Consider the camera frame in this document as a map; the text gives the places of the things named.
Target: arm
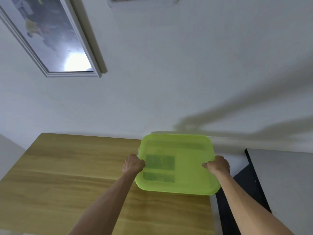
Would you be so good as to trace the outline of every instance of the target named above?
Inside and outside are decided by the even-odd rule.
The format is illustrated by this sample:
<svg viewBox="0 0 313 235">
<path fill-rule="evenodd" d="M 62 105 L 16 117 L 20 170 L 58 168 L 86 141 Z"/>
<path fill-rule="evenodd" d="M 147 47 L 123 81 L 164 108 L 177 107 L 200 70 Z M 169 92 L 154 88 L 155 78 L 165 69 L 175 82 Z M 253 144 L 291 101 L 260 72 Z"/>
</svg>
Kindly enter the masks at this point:
<svg viewBox="0 0 313 235">
<path fill-rule="evenodd" d="M 81 216 L 69 235 L 111 235 L 136 175 L 145 166 L 135 154 L 123 165 L 123 175 L 105 191 Z"/>
<path fill-rule="evenodd" d="M 229 174 L 229 164 L 222 156 L 202 164 L 220 182 L 242 235 L 293 235 L 274 215 L 250 197 Z"/>
</svg>

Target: person's left arm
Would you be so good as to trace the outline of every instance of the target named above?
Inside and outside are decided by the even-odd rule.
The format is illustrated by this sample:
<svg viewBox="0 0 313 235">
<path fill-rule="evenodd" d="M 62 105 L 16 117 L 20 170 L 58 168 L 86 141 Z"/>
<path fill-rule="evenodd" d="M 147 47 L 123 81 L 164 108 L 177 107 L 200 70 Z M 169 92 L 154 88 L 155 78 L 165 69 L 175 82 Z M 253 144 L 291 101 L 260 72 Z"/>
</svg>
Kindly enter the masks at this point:
<svg viewBox="0 0 313 235">
<path fill-rule="evenodd" d="M 123 165 L 122 177 L 83 213 L 68 235 L 111 235 L 131 184 L 144 166 L 144 160 L 135 154 L 129 155 Z"/>
</svg>

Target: green tray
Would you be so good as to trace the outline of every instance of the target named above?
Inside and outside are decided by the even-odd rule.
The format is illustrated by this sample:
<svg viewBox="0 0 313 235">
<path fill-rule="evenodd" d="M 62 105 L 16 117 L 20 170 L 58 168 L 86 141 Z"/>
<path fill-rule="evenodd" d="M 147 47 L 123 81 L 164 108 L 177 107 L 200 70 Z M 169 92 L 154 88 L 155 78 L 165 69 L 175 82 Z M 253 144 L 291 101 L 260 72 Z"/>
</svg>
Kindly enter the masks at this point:
<svg viewBox="0 0 313 235">
<path fill-rule="evenodd" d="M 213 195 L 220 189 L 217 178 L 202 167 L 215 159 L 206 136 L 150 134 L 142 139 L 138 157 L 146 162 L 135 179 L 143 190 Z"/>
</svg>

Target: wooden tabletop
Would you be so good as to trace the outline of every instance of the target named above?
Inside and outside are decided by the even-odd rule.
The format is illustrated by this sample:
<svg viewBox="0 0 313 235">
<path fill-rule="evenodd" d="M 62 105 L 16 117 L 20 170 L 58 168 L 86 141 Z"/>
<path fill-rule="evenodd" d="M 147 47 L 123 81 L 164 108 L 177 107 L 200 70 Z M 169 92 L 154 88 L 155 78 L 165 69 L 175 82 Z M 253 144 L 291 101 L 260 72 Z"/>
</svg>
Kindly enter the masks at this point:
<svg viewBox="0 0 313 235">
<path fill-rule="evenodd" d="M 139 146 L 135 139 L 41 134 L 0 181 L 0 229 L 68 234 Z M 214 234 L 209 196 L 144 191 L 134 182 L 113 234 Z"/>
</svg>

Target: framed picture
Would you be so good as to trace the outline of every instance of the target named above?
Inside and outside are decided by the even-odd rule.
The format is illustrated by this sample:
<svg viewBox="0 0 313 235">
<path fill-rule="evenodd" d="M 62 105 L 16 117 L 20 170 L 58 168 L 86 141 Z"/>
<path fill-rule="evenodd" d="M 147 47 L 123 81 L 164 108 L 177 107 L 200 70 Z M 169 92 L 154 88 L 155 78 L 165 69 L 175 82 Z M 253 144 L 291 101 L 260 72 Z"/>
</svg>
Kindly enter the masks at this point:
<svg viewBox="0 0 313 235">
<path fill-rule="evenodd" d="M 70 0 L 0 0 L 0 18 L 46 77 L 101 77 Z"/>
</svg>

